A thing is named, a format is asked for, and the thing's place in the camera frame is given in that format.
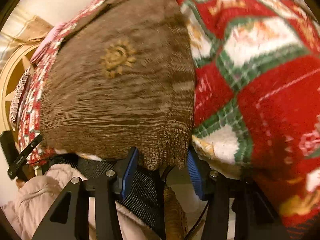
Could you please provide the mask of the person's left hand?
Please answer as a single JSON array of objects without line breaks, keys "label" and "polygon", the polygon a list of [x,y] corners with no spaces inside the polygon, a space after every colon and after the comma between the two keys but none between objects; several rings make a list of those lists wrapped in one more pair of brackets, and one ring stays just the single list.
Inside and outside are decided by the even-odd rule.
[{"label": "person's left hand", "polygon": [[21,167],[16,179],[16,186],[20,189],[27,181],[35,177],[35,171],[32,166],[25,164]]}]

